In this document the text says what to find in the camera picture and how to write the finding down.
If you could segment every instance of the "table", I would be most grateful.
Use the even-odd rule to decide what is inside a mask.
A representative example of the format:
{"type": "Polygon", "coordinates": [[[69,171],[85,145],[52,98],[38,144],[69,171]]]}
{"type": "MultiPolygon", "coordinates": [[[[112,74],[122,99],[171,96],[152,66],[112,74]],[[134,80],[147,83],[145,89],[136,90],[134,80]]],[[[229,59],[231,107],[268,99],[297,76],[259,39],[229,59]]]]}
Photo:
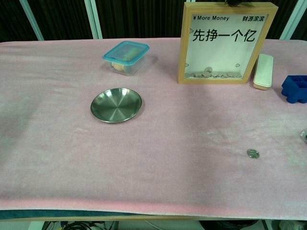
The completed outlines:
{"type": "Polygon", "coordinates": [[[307,42],[266,40],[273,85],[261,91],[177,84],[180,39],[133,40],[150,50],[130,77],[101,59],[122,39],[0,44],[0,210],[307,220],[307,107],[281,95],[287,75],[307,73],[307,42]],[[102,123],[91,101],[116,87],[142,108],[102,123]]]}

